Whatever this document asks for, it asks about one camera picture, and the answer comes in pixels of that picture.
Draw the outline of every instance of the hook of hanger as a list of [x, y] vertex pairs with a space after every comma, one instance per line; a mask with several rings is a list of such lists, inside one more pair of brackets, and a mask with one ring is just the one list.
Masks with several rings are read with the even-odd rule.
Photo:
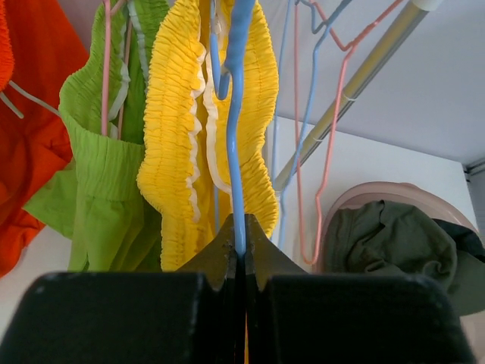
[[233, 196], [234, 237], [236, 252], [242, 258], [246, 253], [246, 223], [244, 217], [243, 184], [239, 169], [236, 129], [244, 93], [244, 55], [249, 37], [249, 25], [252, 20], [252, 9], [255, 0], [236, 0], [231, 12], [229, 42], [226, 59], [221, 67], [216, 34], [215, 0], [211, 1], [211, 35], [209, 48], [212, 60], [212, 77], [214, 88], [219, 99], [226, 99], [230, 80], [233, 91], [227, 118], [227, 157], [229, 160], [230, 183]]
[[327, 25], [327, 22], [330, 21], [330, 20], [323, 19], [320, 22], [320, 24], [318, 24], [318, 26], [315, 26], [316, 16], [317, 16], [316, 15], [316, 11], [317, 11], [316, 5], [318, 5], [318, 4], [315, 4], [314, 2], [308, 2], [306, 0], [296, 0], [295, 1], [295, 6], [297, 6], [300, 2], [303, 5], [306, 5], [306, 6], [308, 6], [311, 9], [311, 32], [313, 34], [317, 34], [321, 30], [321, 28], [323, 28], [325, 25]]
[[[324, 11], [322, 10], [321, 6], [315, 2], [315, 0], [309, 0], [312, 5], [317, 9], [321, 19], [323, 21], [327, 20]], [[372, 23], [368, 24], [364, 30], [360, 32], [358, 36], [356, 36], [351, 42], [348, 42], [346, 45], [343, 45], [340, 38], [337, 36], [335, 31], [332, 29], [330, 30], [330, 34], [333, 38], [333, 41], [337, 44], [341, 51], [346, 52], [355, 44], [360, 43], [366, 36], [369, 34], [387, 15], [389, 15], [395, 8], [399, 6], [404, 0], [395, 0], [379, 17], [376, 18]]]

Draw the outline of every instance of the clothes hanger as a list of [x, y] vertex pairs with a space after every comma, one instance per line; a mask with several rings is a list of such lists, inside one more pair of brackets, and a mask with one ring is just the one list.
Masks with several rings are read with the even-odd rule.
[[[101, 135], [108, 135], [108, 91], [109, 91], [109, 62], [111, 60], [111, 17], [115, 15], [128, 0], [118, 1], [113, 8], [111, 8], [110, 0], [103, 0], [105, 4], [105, 60], [103, 63], [103, 81], [101, 93]], [[130, 43], [131, 43], [131, 21], [128, 23], [129, 33], [127, 34], [127, 47], [125, 48], [125, 63], [130, 57]], [[123, 125], [123, 110], [120, 109], [121, 125], [118, 122], [118, 139], [121, 137], [121, 126]]]
[[[320, 5], [314, 0], [310, 0], [307, 2], [306, 0], [300, 0], [302, 4], [311, 7], [311, 14], [312, 14], [312, 23], [314, 23], [314, 13], [315, 9], [318, 11], [319, 15], [321, 18], [325, 21], [327, 18], [322, 11]], [[327, 147], [327, 157], [325, 159], [325, 167], [324, 167], [324, 173], [322, 176], [321, 180], [321, 185], [318, 188], [317, 193], [315, 194], [315, 205], [317, 209], [317, 214], [318, 214], [318, 227], [317, 227], [317, 233], [315, 235], [315, 243], [314, 243], [314, 253], [311, 259], [308, 259], [306, 257], [306, 242], [305, 242], [305, 232], [304, 232], [304, 227], [303, 227], [303, 207], [302, 207], [302, 188], [301, 188], [301, 173], [300, 173], [300, 164], [299, 164], [299, 158], [297, 154], [296, 160], [296, 175], [297, 175], [297, 194], [298, 194], [298, 210], [299, 210], [299, 239], [300, 239], [300, 254], [302, 255], [303, 261], [306, 264], [309, 265], [314, 265], [318, 261], [318, 255], [320, 252], [320, 244], [321, 244], [321, 232], [322, 232], [322, 212], [321, 212], [321, 194], [324, 192], [324, 189], [327, 186], [328, 183], [328, 175], [329, 175], [329, 170], [330, 170], [330, 162], [332, 159], [332, 154], [333, 154], [333, 144], [334, 144], [334, 135], [336, 131], [336, 123], [338, 119], [338, 113], [340, 110], [340, 101], [343, 95], [343, 82], [345, 80], [345, 75], [346, 75], [346, 69], [347, 69], [347, 64], [349, 62], [349, 59], [353, 56], [355, 51], [357, 50], [358, 44], [387, 16], [389, 15], [403, 0], [395, 0], [374, 22], [369, 24], [367, 27], [364, 28], [360, 32], [360, 34], [355, 37], [351, 42], [349, 42], [347, 45], [343, 45], [342, 42], [340, 41], [339, 37], [335, 34], [333, 30], [330, 31], [330, 34], [335, 41], [335, 43], [338, 45], [338, 47], [343, 51], [346, 52], [349, 50], [349, 52], [346, 54], [345, 58], [343, 59], [343, 63], [340, 69], [340, 74], [339, 74], [339, 81], [337, 85], [337, 91], [336, 91], [336, 103], [335, 103], [335, 111], [333, 114], [333, 120], [332, 124], [330, 127], [330, 134], [329, 134], [329, 143]], [[297, 144], [297, 150], [298, 147], [301, 149], [301, 144], [303, 141], [303, 138], [300, 137], [299, 135], [299, 129], [298, 129], [298, 119], [299, 119], [299, 110], [298, 110], [298, 12], [297, 8], [295, 9], [295, 135], [296, 135], [296, 144]]]
[[231, 12], [229, 42], [226, 59], [221, 67], [217, 46], [217, 24], [215, 19], [215, 0], [211, 0], [211, 35], [209, 48], [212, 60], [212, 77], [216, 96], [220, 100], [227, 98], [229, 83], [232, 78], [233, 91], [227, 118], [227, 157], [229, 161], [230, 185], [233, 197], [234, 237], [238, 257], [246, 253], [246, 223], [244, 217], [243, 184], [239, 169], [236, 129], [241, 102], [244, 93], [244, 54], [252, 20], [255, 0], [236, 0]]
[[[295, 6], [298, 6], [301, 0], [296, 0]], [[306, 126], [308, 124], [308, 119], [310, 118], [311, 114], [311, 109], [313, 107], [313, 100], [314, 100], [314, 88], [316, 84], [316, 78], [318, 74], [318, 54], [320, 50], [320, 46], [323, 43], [323, 41], [327, 38], [330, 29], [335, 22], [335, 20], [340, 16], [340, 14], [344, 11], [344, 9], [347, 7], [348, 4], [350, 4], [352, 0], [342, 0], [340, 4], [337, 6], [335, 11], [331, 14], [331, 16], [327, 19], [322, 21], [320, 24], [316, 25], [315, 23], [315, 15], [314, 15], [314, 10], [312, 6], [312, 13], [311, 13], [311, 32], [313, 34], [318, 33], [318, 31], [321, 30], [322, 27], [325, 27], [325, 31], [322, 34], [322, 36], [318, 39], [317, 44], [313, 48], [313, 61], [312, 61], [312, 66], [311, 66], [311, 82], [310, 82], [310, 92], [308, 95], [308, 101], [306, 105], [306, 110], [305, 110], [305, 117], [303, 121], [303, 126], [301, 129], [300, 134], [305, 135], [305, 130]], [[292, 166], [292, 171], [294, 174], [294, 171], [296, 169], [296, 161], [298, 159], [299, 153], [301, 152], [302, 149], [302, 144], [299, 143], [297, 149], [296, 149], [296, 158], [293, 161], [293, 166]], [[283, 186], [283, 189], [281, 190], [280, 194], [280, 206], [281, 206], [281, 219], [280, 219], [280, 236], [278, 237], [278, 248], [280, 250], [283, 249], [283, 242], [284, 242], [284, 236], [285, 236], [285, 227], [286, 227], [286, 210], [285, 210], [285, 195], [286, 195], [286, 189], [288, 188], [290, 180]]]

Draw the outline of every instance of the blue hanger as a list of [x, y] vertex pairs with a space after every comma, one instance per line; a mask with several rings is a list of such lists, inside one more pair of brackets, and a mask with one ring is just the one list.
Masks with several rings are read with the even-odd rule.
[[[278, 84], [281, 85], [281, 71], [283, 70], [283, 57], [286, 49], [286, 33], [288, 30], [288, 20], [289, 11], [291, 9], [291, 3], [293, 0], [288, 0], [288, 5], [286, 6], [285, 24], [283, 26], [283, 38], [281, 39], [280, 57], [278, 58]], [[278, 110], [280, 106], [280, 93], [278, 92], [278, 97], [276, 98], [276, 105], [274, 108], [274, 119], [273, 119], [273, 150], [271, 151], [271, 171], [270, 179], [271, 183], [274, 184], [274, 178], [276, 178], [276, 162], [277, 162], [277, 143], [278, 143]]]
[[246, 223], [244, 218], [243, 183], [241, 181], [241, 170], [239, 169], [239, 157], [237, 155], [236, 129], [244, 93], [244, 54], [246, 53], [249, 25], [251, 24], [252, 9], [254, 6], [255, 0], [235, 1], [231, 13], [226, 59], [221, 70], [219, 49], [217, 47], [217, 34], [214, 32], [215, 4], [214, 0], [211, 1], [211, 35], [209, 48], [215, 93], [220, 100], [227, 98], [229, 82], [231, 78], [233, 79], [233, 94], [230, 100], [226, 133], [230, 185], [233, 194], [234, 238], [236, 241], [236, 251], [240, 258], [246, 253]]
[[[330, 15], [330, 17], [326, 21], [322, 21], [318, 26], [315, 25], [315, 18], [316, 18], [316, 7], [311, 3], [306, 0], [296, 0], [295, 1], [295, 6], [297, 6], [300, 2], [303, 5], [309, 6], [311, 9], [311, 32], [313, 34], [318, 33], [322, 27], [325, 27], [325, 31], [320, 37], [320, 39], [317, 41], [317, 44], [313, 48], [313, 62], [311, 66], [311, 82], [310, 82], [310, 93], [308, 95], [308, 101], [306, 104], [306, 110], [305, 110], [305, 116], [303, 118], [303, 125], [302, 129], [300, 130], [300, 139], [298, 142], [298, 146], [296, 148], [296, 153], [295, 153], [295, 158], [293, 159], [293, 164], [291, 167], [291, 173], [289, 174], [290, 176], [293, 176], [295, 174], [296, 170], [296, 163], [299, 159], [300, 152], [302, 151], [302, 146], [303, 146], [303, 139], [305, 136], [306, 132], [306, 127], [308, 126], [308, 119], [310, 118], [311, 114], [311, 109], [313, 107], [313, 99], [314, 99], [314, 91], [315, 91], [315, 84], [316, 84], [316, 79], [317, 79], [317, 74], [318, 74], [318, 51], [320, 49], [321, 43], [327, 38], [328, 34], [330, 33], [330, 30], [332, 29], [332, 25], [335, 22], [335, 20], [339, 17], [339, 15], [342, 13], [342, 11], [347, 7], [348, 4], [350, 4], [352, 0], [342, 0], [335, 9], [335, 11]], [[278, 248], [280, 250], [283, 249], [283, 242], [285, 238], [285, 225], [286, 225], [286, 210], [285, 210], [285, 194], [286, 194], [286, 188], [289, 185], [289, 182], [291, 181], [291, 178], [288, 179], [288, 181], [285, 183], [283, 186], [283, 189], [281, 190], [280, 194], [280, 205], [281, 205], [281, 219], [280, 219], [280, 236], [278, 237]]]

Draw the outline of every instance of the pink hanger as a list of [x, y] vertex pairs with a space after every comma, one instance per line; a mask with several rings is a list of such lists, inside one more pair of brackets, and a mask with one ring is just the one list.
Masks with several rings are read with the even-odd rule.
[[[347, 70], [347, 64], [349, 63], [349, 59], [352, 57], [352, 55], [355, 53], [357, 50], [358, 44], [387, 16], [389, 15], [395, 8], [399, 6], [399, 4], [403, 0], [395, 0], [374, 22], [369, 24], [362, 30], [362, 32], [354, 39], [352, 40], [349, 44], [343, 45], [342, 42], [340, 41], [339, 37], [337, 34], [332, 30], [330, 30], [330, 34], [334, 40], [334, 42], [339, 46], [339, 48], [343, 51], [346, 52], [350, 49], [350, 51], [347, 53], [345, 58], [343, 59], [342, 62], [342, 67], [340, 69], [340, 75], [339, 75], [339, 82], [337, 86], [337, 91], [336, 91], [336, 100], [335, 100], [335, 109], [333, 113], [333, 120], [332, 124], [330, 127], [330, 135], [329, 135], [329, 140], [328, 140], [328, 147], [327, 147], [327, 157], [325, 159], [325, 167], [324, 167], [324, 174], [322, 177], [321, 185], [318, 188], [317, 193], [315, 194], [315, 205], [317, 208], [317, 214], [318, 214], [318, 227], [317, 227], [317, 235], [315, 237], [315, 244], [314, 244], [314, 253], [313, 257], [311, 259], [307, 259], [306, 257], [306, 243], [305, 243], [305, 232], [303, 229], [303, 206], [302, 206], [302, 179], [301, 179], [301, 171], [300, 171], [300, 162], [297, 161], [296, 164], [296, 183], [297, 183], [297, 194], [298, 194], [298, 219], [299, 219], [299, 238], [300, 238], [300, 253], [302, 255], [303, 261], [306, 264], [309, 265], [314, 265], [318, 261], [318, 255], [320, 253], [320, 242], [321, 242], [321, 231], [322, 231], [322, 220], [323, 216], [321, 213], [321, 204], [320, 204], [320, 197], [321, 194], [324, 192], [325, 187], [327, 187], [328, 183], [328, 174], [330, 170], [330, 162], [332, 160], [332, 154], [333, 154], [333, 144], [334, 144], [334, 139], [335, 139], [335, 130], [336, 130], [336, 123], [338, 120], [339, 116], [339, 110], [340, 110], [340, 102], [342, 99], [342, 94], [343, 94], [343, 82], [345, 80], [345, 75], [346, 75], [346, 70]], [[320, 5], [316, 3], [314, 0], [310, 0], [312, 4], [315, 5], [315, 7], [318, 10], [319, 15], [321, 16], [323, 21], [327, 20], [327, 17], [325, 16], [325, 13], [321, 9]], [[298, 109], [298, 98], [299, 98], [299, 93], [298, 93], [298, 63], [299, 63], [299, 56], [298, 56], [298, 6], [295, 6], [295, 54], [294, 54], [294, 88], [295, 88], [295, 138], [296, 138], [296, 145], [298, 145], [299, 141], [299, 127], [298, 127], [298, 120], [299, 120], [299, 109]]]
[[[108, 91], [109, 91], [109, 61], [111, 59], [111, 17], [116, 14], [118, 10], [127, 2], [127, 0], [120, 0], [113, 8], [111, 8], [110, 0], [103, 0], [105, 4], [105, 60], [103, 63], [103, 83], [101, 93], [101, 135], [105, 137], [108, 135]], [[131, 43], [131, 21], [128, 22], [127, 44], [125, 47], [124, 61], [127, 64], [130, 57], [130, 43]], [[123, 123], [124, 107], [120, 109], [120, 120], [118, 121], [118, 139], [121, 136], [121, 127]]]

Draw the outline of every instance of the dark green cloth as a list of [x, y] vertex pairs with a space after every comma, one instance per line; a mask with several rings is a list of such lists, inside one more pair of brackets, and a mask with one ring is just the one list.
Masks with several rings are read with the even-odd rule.
[[474, 256], [485, 263], [485, 248], [478, 235], [469, 228], [452, 222], [433, 219], [456, 243], [456, 249]]
[[459, 315], [485, 309], [485, 264], [420, 209], [375, 201], [339, 210], [324, 240], [324, 271], [420, 274], [438, 281]]

